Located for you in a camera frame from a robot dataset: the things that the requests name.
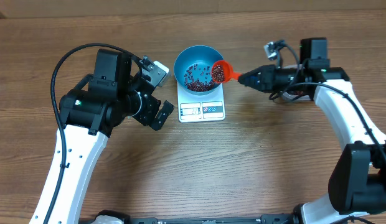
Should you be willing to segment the red measuring scoop blue handle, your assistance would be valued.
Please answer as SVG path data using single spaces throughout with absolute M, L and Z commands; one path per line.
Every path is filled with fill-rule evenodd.
M 241 73 L 236 73 L 234 72 L 233 70 L 233 67 L 232 65 L 227 62 L 226 60 L 219 60 L 219 61 L 216 61 L 212 68 L 215 66 L 215 65 L 222 65 L 223 68 L 224 68 L 224 74 L 225 74 L 225 81 L 223 83 L 227 83 L 229 82 L 231 79 L 234 79 L 234 80 L 238 80 L 238 78 L 242 75 Z

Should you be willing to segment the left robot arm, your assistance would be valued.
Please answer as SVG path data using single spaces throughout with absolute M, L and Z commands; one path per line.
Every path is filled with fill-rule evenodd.
M 69 56 L 89 47 L 98 48 L 93 73 L 57 100 L 60 67 Z M 172 113 L 170 102 L 152 96 L 170 75 L 170 69 L 158 61 L 102 43 L 78 46 L 59 60 L 50 81 L 57 140 L 31 223 L 78 223 L 92 172 L 113 128 L 132 117 L 158 131 Z

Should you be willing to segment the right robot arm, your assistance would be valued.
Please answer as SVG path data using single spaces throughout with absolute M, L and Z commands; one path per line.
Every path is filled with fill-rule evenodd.
M 294 93 L 294 100 L 309 96 L 331 123 L 342 154 L 326 195 L 289 215 L 262 215 L 260 223 L 347 223 L 386 212 L 386 135 L 360 105 L 347 73 L 330 66 L 326 38 L 301 40 L 296 70 L 281 66 L 280 51 L 287 46 L 283 40 L 266 44 L 267 57 L 277 63 L 244 73 L 238 82 L 271 100 L 284 93 Z

